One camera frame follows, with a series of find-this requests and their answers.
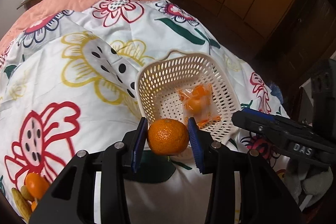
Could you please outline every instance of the silver bolt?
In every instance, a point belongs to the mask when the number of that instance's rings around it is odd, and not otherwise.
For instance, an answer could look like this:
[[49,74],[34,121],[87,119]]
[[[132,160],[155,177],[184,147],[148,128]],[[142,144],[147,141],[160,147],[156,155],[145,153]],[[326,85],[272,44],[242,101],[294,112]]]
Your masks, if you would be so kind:
[[211,146],[213,148],[218,149],[218,148],[221,148],[222,144],[220,142],[214,141],[213,143],[211,143]]
[[114,144],[114,147],[117,149],[123,148],[125,144],[123,142],[117,142]]
[[86,151],[85,150],[79,150],[76,155],[77,155],[77,157],[82,158],[86,155]]
[[250,155],[253,156],[253,157],[258,157],[259,156],[259,152],[255,149],[252,149],[249,152],[250,152]]

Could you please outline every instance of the orange fruit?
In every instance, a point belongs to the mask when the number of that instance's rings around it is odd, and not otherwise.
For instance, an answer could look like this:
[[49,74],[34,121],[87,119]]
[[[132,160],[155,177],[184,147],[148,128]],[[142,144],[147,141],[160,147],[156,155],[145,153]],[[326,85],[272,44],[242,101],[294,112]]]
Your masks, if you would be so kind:
[[185,108],[192,114],[197,115],[202,112],[202,102],[199,99],[191,97],[185,102]]
[[41,199],[49,188],[49,183],[46,179],[37,173],[29,173],[26,176],[25,185],[28,192],[37,199]]
[[31,204],[31,211],[32,212],[35,210],[36,206],[37,206],[36,201],[33,201],[33,203]]
[[176,155],[188,146],[189,134],[186,126],[173,119],[155,120],[149,127],[147,142],[157,155]]

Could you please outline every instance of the bed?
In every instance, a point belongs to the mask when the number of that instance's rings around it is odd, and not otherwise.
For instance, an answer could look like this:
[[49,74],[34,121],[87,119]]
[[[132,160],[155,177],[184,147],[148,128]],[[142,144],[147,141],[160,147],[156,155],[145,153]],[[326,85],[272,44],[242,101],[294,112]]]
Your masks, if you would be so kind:
[[[210,54],[241,108],[288,117],[248,63],[168,0],[43,0],[0,42],[1,189],[16,211],[11,188],[27,173],[51,183],[77,151],[105,150],[137,127],[137,73],[172,48]],[[254,134],[239,130],[225,144],[257,149],[282,177],[288,159]],[[204,223],[212,176],[199,173],[189,149],[173,160],[181,164],[167,181],[125,181],[132,223]],[[99,182],[97,173],[95,223]]]

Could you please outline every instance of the beige basket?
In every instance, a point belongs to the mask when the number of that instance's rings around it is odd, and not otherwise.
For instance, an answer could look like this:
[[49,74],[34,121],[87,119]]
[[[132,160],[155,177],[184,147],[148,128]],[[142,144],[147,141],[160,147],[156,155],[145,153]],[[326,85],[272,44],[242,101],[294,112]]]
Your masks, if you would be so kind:
[[[174,52],[182,56],[168,60]],[[238,129],[232,124],[231,116],[240,110],[240,104],[226,74],[209,55],[171,50],[162,60],[144,67],[138,74],[136,85],[142,116],[149,124],[160,118],[183,122],[182,102],[175,89],[186,89],[201,83],[212,84],[212,98],[221,118],[220,121],[208,122],[201,129],[225,144]]]

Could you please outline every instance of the black dot pattern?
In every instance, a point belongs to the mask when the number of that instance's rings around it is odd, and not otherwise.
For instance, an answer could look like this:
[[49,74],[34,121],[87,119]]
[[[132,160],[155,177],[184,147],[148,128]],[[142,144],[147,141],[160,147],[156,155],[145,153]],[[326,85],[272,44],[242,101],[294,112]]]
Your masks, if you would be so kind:
[[131,97],[135,98],[135,96],[133,95],[133,93],[131,93],[131,91],[129,89],[127,89],[127,92]]
[[105,68],[103,65],[100,66],[102,70],[106,71],[106,72],[110,72],[107,68]]
[[126,71],[126,65],[125,64],[120,64],[119,65],[119,72],[124,73]]
[[100,58],[100,55],[96,52],[91,52],[93,56],[97,57],[97,58]]

